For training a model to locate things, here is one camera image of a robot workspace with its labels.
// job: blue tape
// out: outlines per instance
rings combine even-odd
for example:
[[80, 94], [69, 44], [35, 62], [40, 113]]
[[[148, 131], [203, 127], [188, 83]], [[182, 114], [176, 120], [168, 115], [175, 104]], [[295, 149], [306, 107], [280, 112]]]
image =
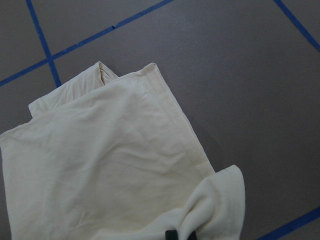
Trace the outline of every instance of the blue tape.
[[36, 64], [34, 64], [32, 66], [27, 67], [26, 69], [24, 69], [20, 72], [17, 72], [16, 74], [14, 74], [12, 76], [5, 78], [4, 80], [0, 81], [0, 87], [19, 78], [19, 77], [21, 77], [21, 76], [23, 76], [23, 75], [25, 75], [25, 74], [27, 74], [27, 73], [29, 73], [29, 72], [31, 72], [31, 71], [33, 71], [33, 70], [35, 70], [35, 69], [37, 69], [37, 68], [39, 68], [39, 67], [41, 67], [42, 65], [45, 65], [47, 62], [48, 62], [48, 60], [44, 59], [40, 62], [37, 62]]
[[320, 45], [311, 36], [311, 34], [305, 29], [304, 26], [299, 22], [299, 20], [292, 14], [292, 12], [287, 8], [287, 6], [281, 0], [274, 0], [274, 2], [279, 6], [283, 13], [290, 19], [290, 21], [296, 26], [296, 28], [302, 33], [302, 35], [311, 43], [319, 52]]
[[86, 44], [92, 42], [93, 40], [96, 40], [96, 39], [98, 39], [98, 38], [100, 38], [100, 37], [112, 32], [112, 31], [114, 31], [114, 30], [116, 30], [118, 28], [121, 28], [124, 25], [126, 25], [126, 24], [128, 24], [128, 23], [130, 23], [130, 22], [132, 22], [132, 21], [134, 21], [134, 20], [136, 20], [138, 18], [141, 18], [142, 16], [144, 16], [144, 15], [146, 15], [148, 13], [151, 13], [154, 10], [157, 10], [158, 8], [161, 8], [162, 6], [164, 6], [166, 4], [169, 4], [169, 3], [173, 2], [173, 1], [174, 0], [163, 0], [163, 1], [161, 1], [161, 2], [159, 2], [157, 4], [155, 4], [155, 5], [152, 5], [152, 6], [148, 7], [147, 9], [145, 9], [145, 10], [143, 10], [141, 12], [138, 12], [137, 14], [135, 14], [133, 16], [130, 16], [127, 19], [119, 22], [117, 25], [109, 26], [108, 28], [96, 33], [95, 35], [92, 35], [92, 36], [86, 38], [85, 40], [82, 40], [82, 41], [78, 42], [77, 44], [74, 44], [74, 45], [72, 45], [72, 46], [70, 46], [70, 47], [68, 47], [68, 48], [66, 48], [66, 49], [54, 54], [52, 56], [52, 58], [53, 59], [60, 58], [61, 56], [66, 55], [66, 54], [72, 52], [73, 50], [76, 50], [76, 49], [82, 47], [83, 45], [86, 45]]
[[276, 240], [303, 227], [304, 225], [320, 218], [320, 207], [306, 213], [305, 215], [279, 227], [278, 229], [258, 238], [257, 240]]
[[50, 53], [46, 38], [45, 38], [44, 33], [42, 32], [42, 29], [40, 27], [39, 20], [37, 18], [34, 6], [32, 5], [31, 0], [25, 0], [25, 1], [28, 6], [28, 9], [29, 9], [33, 24], [35, 26], [36, 32], [37, 32], [38, 37], [40, 39], [43, 51], [44, 51], [46, 59], [47, 59], [47, 62], [49, 64], [54, 83], [55, 83], [56, 87], [59, 87], [59, 86], [61, 86], [61, 81], [59, 79], [59, 75], [58, 75], [58, 72], [57, 72], [57, 69], [56, 69], [56, 66], [54, 63], [54, 59], [52, 58], [52, 55]]

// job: dark gray floor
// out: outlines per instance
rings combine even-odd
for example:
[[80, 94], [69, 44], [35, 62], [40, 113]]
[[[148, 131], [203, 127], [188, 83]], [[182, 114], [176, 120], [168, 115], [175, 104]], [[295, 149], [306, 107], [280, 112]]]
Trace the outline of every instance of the dark gray floor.
[[[55, 54], [157, 1], [32, 2]], [[314, 11], [306, 14], [309, 8], [299, 8], [298, 0], [284, 2], [314, 37], [320, 36], [310, 20], [319, 18]], [[320, 8], [319, 1], [308, 3]], [[1, 4], [2, 12], [14, 12], [17, 5]], [[20, 3], [18, 10], [18, 19], [8, 14], [0, 23], [1, 34], [10, 29], [15, 38], [6, 36], [0, 44], [16, 51], [1, 49], [7, 59], [1, 62], [0, 80], [45, 58], [27, 6]], [[23, 21], [26, 30], [19, 33], [6, 21], [19, 27], [12, 21]], [[21, 55], [20, 49], [28, 51]], [[119, 76], [150, 62], [158, 65], [213, 168], [236, 164], [242, 170], [241, 239], [256, 239], [320, 206], [320, 53], [273, 1], [175, 0], [55, 64], [65, 83], [97, 61]], [[52, 89], [47, 65], [0, 87], [0, 132], [27, 122], [28, 104]], [[0, 239], [6, 240], [3, 181], [0, 186]], [[318, 220], [284, 239], [316, 239], [316, 229]]]

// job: cream fabric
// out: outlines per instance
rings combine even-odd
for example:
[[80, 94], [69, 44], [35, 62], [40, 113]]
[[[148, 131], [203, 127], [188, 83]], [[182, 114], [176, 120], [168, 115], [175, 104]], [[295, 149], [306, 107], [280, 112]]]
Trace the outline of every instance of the cream fabric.
[[0, 135], [13, 240], [239, 239], [245, 187], [215, 173], [156, 64], [97, 62]]

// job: white cloth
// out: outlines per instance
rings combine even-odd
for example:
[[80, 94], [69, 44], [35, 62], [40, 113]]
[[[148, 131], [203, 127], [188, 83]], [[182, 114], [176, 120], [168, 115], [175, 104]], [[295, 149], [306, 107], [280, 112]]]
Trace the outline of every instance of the white cloth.
[[29, 109], [0, 135], [13, 240], [239, 239], [241, 171], [214, 172], [156, 64], [97, 62]]

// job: towel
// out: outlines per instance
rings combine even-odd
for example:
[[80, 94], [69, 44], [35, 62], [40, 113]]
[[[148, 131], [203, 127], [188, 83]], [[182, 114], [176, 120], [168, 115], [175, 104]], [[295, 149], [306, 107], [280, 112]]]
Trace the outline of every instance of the towel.
[[237, 240], [245, 186], [212, 168], [157, 65], [103, 63], [29, 105], [0, 135], [13, 240]]

